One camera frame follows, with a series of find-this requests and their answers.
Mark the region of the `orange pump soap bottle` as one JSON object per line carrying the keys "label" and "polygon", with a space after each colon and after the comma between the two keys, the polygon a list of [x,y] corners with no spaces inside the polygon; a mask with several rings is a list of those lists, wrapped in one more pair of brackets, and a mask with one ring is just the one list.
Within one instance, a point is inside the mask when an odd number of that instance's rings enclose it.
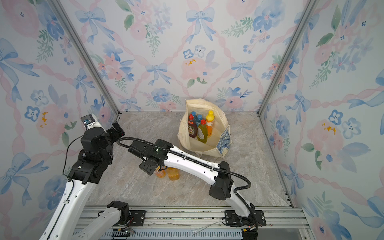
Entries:
{"label": "orange pump soap bottle", "polygon": [[180,179],[180,172],[176,168],[168,167],[166,169],[167,175],[171,181],[177,181]]}

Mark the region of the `dark red Fairy bottle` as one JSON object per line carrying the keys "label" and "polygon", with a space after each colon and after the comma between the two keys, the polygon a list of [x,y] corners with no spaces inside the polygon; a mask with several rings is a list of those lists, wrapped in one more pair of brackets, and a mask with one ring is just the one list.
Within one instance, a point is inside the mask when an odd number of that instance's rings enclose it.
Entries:
{"label": "dark red Fairy bottle", "polygon": [[188,116],[188,132],[189,137],[196,138],[197,137],[197,124],[195,118],[192,114]]}

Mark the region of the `yellow-green red cap bottle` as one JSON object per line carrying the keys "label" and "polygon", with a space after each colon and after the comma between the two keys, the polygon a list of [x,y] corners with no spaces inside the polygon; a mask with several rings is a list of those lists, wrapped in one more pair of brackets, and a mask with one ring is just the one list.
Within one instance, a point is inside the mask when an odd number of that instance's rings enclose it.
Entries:
{"label": "yellow-green red cap bottle", "polygon": [[198,127],[197,138],[200,142],[206,143],[208,141],[206,120],[203,119]]}

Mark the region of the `cream shopping bag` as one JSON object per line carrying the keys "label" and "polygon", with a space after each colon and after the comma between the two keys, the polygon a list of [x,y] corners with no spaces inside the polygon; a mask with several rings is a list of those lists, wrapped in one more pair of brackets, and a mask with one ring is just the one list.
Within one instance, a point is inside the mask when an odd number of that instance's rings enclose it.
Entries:
{"label": "cream shopping bag", "polygon": [[178,139],[186,150],[217,158],[223,158],[232,143],[225,113],[204,99],[186,101]]}

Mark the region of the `yellow cap orange bottle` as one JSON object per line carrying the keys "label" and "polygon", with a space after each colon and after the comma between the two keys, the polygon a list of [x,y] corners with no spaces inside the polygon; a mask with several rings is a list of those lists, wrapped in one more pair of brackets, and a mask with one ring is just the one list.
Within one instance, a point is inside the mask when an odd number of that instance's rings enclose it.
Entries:
{"label": "yellow cap orange bottle", "polygon": [[157,167],[154,173],[158,178],[164,178],[166,176],[166,171],[163,170],[162,167]]}
{"label": "yellow cap orange bottle", "polygon": [[214,111],[209,111],[206,116],[206,126],[207,126],[208,137],[212,135],[214,120],[215,120]]}

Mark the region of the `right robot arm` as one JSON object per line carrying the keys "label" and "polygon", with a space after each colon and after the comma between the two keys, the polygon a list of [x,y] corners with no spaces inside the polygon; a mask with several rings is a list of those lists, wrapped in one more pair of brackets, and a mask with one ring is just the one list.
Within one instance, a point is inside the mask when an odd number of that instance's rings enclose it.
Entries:
{"label": "right robot arm", "polygon": [[213,163],[200,159],[164,140],[155,144],[131,137],[124,140],[131,141],[128,152],[142,160],[139,168],[143,172],[152,175],[173,168],[193,175],[210,185],[209,195],[212,198],[225,201],[233,208],[242,226],[251,228],[259,225],[254,205],[240,194],[240,191],[252,186],[251,181],[232,172],[227,162]]}

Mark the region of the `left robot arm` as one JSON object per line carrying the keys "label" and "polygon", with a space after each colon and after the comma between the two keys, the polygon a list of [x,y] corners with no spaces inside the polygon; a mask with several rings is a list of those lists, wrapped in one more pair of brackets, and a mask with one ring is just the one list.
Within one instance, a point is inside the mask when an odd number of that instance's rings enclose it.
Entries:
{"label": "left robot arm", "polygon": [[113,201],[88,226],[75,233],[86,202],[112,164],[114,143],[125,135],[117,122],[108,130],[97,122],[84,122],[87,130],[81,138],[83,148],[72,166],[62,199],[41,236],[42,240],[98,240],[112,226],[125,227],[132,220],[129,205]]}

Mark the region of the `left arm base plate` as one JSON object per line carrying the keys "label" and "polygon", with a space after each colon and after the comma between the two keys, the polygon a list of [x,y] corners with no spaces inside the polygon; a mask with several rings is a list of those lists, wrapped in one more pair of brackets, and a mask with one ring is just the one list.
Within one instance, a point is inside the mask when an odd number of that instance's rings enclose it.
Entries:
{"label": "left arm base plate", "polygon": [[145,210],[124,210],[121,212],[118,225],[122,227],[143,227],[146,213]]}

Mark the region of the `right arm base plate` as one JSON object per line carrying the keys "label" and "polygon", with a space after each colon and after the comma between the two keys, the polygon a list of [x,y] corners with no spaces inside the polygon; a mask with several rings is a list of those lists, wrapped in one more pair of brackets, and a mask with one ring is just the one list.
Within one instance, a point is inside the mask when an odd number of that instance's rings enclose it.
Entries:
{"label": "right arm base plate", "polygon": [[[249,215],[248,217],[240,217],[234,210],[226,210],[224,211],[224,214],[225,216],[222,219],[222,223],[227,227],[248,227],[252,226],[252,223],[255,221],[252,215]],[[260,227],[265,227],[267,225],[263,211],[255,210],[254,215]]]}

